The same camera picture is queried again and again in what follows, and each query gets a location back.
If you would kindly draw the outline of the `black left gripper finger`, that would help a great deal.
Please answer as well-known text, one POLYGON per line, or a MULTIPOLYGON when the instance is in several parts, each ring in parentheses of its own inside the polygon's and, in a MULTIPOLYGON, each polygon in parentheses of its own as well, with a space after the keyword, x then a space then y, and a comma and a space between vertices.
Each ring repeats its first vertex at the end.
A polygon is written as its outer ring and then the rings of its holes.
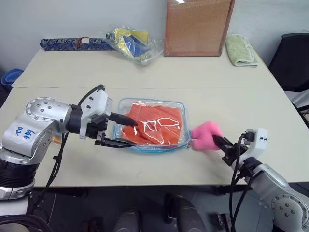
POLYGON ((121 138, 109 139, 105 137, 105 133, 103 131, 98 131, 95 140, 95 145, 111 147, 111 148, 127 148, 136 146, 137 144, 132 141, 121 138))
POLYGON ((121 115, 121 114, 113 113, 113 112, 111 112, 108 120, 116 122, 117 124, 120 124, 120 125, 125 125, 125 126, 137 126, 138 125, 138 123, 135 120, 125 115, 121 115))

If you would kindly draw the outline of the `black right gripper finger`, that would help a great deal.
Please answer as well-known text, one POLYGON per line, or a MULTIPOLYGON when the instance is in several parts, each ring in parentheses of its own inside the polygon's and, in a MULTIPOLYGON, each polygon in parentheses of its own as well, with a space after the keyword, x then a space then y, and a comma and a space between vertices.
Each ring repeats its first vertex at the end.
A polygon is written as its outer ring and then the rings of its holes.
POLYGON ((227 138, 225 137, 218 137, 218 147, 219 148, 236 148, 237 143, 232 143, 230 142, 227 138))
POLYGON ((226 155, 228 151, 228 140, 225 137, 221 137, 219 135, 213 135, 213 141, 216 144, 216 146, 224 152, 226 155))

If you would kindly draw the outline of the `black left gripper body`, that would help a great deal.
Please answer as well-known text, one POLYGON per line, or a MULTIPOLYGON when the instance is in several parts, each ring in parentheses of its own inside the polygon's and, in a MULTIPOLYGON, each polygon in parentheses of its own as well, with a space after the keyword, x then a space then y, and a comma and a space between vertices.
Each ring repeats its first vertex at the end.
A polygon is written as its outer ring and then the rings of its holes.
POLYGON ((105 130, 108 126, 108 119, 102 120, 100 123, 88 123, 86 129, 86 136, 95 139, 95 145, 106 146, 106 133, 105 130))

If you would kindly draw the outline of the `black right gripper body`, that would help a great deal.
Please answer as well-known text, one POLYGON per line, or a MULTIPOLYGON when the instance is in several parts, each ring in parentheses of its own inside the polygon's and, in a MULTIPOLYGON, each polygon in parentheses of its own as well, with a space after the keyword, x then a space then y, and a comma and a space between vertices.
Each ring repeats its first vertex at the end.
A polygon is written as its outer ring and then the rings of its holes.
POLYGON ((224 152, 224 156, 222 160, 228 166, 232 166, 233 162, 237 159, 237 143, 234 144, 224 144, 222 147, 222 151, 224 152))

